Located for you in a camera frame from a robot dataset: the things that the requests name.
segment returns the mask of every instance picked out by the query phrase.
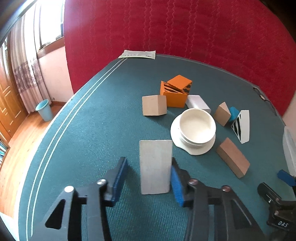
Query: green carpet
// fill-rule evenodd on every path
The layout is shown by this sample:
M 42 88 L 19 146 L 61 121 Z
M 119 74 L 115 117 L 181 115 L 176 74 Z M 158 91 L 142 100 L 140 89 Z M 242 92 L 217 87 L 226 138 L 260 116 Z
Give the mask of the green carpet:
M 173 156 L 181 168 L 204 184 L 232 186 L 262 230 L 266 234 L 272 231 L 266 225 L 268 205 L 257 194 L 258 184 L 266 182 L 283 199 L 295 198 L 292 189 L 276 177 L 278 170 L 287 171 L 281 118 L 273 114 L 248 82 L 199 62 L 158 55 L 155 60 L 114 60 L 86 83 L 57 116 L 24 183 L 20 241 L 31 237 L 32 216 L 34 230 L 65 186 L 79 187 L 96 181 L 116 165 L 120 156 L 128 158 L 130 168 L 119 202 L 107 211 L 113 240 L 183 240 L 187 210 L 178 206 L 172 191 L 141 195 L 139 170 L 139 141 L 170 139 L 172 121 L 185 110 L 168 108 L 166 115 L 143 117 L 141 98 L 159 94 L 160 82 L 178 74 L 193 81 L 190 93 L 201 95 L 212 113 L 224 101 L 229 107 L 250 110 L 250 141 L 240 144 L 230 126 L 217 124 L 216 142 L 208 153 L 190 156 L 174 146 Z M 242 179 L 215 152 L 226 137 L 251 163 Z

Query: curtain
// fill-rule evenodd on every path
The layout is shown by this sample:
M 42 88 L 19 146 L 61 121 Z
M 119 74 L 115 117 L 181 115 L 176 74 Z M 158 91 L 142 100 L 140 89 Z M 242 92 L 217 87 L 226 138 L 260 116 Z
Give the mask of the curtain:
M 35 5 L 17 21 L 11 31 L 11 61 L 18 91 L 28 113 L 44 99 L 51 103 L 40 71 L 34 40 Z

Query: brown wooden block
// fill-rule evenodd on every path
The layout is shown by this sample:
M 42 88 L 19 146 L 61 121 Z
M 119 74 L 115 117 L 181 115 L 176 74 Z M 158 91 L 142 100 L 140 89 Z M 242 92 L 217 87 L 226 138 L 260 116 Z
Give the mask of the brown wooden block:
M 183 77 L 182 75 L 177 75 L 176 77 L 168 81 L 169 84 L 183 90 L 186 94 L 189 94 L 192 81 Z
M 246 174 L 250 163 L 229 138 L 226 138 L 225 141 L 218 146 L 216 152 L 238 178 Z
M 142 97 L 143 115 L 164 115 L 167 113 L 166 96 L 151 95 Z
M 166 96 L 168 107 L 184 108 L 187 94 L 166 82 L 160 84 L 160 94 Z
M 225 126 L 231 114 L 225 102 L 220 104 L 214 114 L 214 119 L 221 125 Z

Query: white triangular block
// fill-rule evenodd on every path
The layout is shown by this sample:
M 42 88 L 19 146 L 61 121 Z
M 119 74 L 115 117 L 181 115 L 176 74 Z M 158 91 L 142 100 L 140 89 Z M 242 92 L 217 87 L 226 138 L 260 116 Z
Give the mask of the white triangular block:
M 241 110 L 236 121 L 231 125 L 239 141 L 243 144 L 250 140 L 250 113 Z

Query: blue gripper pad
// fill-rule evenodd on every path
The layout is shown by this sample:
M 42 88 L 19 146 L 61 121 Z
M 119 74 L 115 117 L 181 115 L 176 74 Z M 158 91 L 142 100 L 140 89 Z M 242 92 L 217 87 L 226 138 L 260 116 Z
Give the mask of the blue gripper pad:
M 183 186 L 174 166 L 172 166 L 171 170 L 170 184 L 172 186 L 177 203 L 179 203 L 179 205 L 183 207 L 185 201 L 183 196 Z
M 284 170 L 280 170 L 277 174 L 277 177 L 288 184 L 290 187 L 296 185 L 295 177 L 291 176 L 289 173 L 285 172 Z
M 235 107 L 231 106 L 229 108 L 229 112 L 230 112 L 231 116 L 230 116 L 228 122 L 233 122 L 234 120 L 236 120 L 237 116 L 239 115 L 239 111 Z
M 120 198 L 120 194 L 124 185 L 127 172 L 128 172 L 128 160 L 127 158 L 124 157 L 124 161 L 122 162 L 118 170 L 118 175 L 116 176 L 114 185 L 113 185 L 113 194 L 112 194 L 111 202 L 114 205 L 116 202 L 118 202 Z

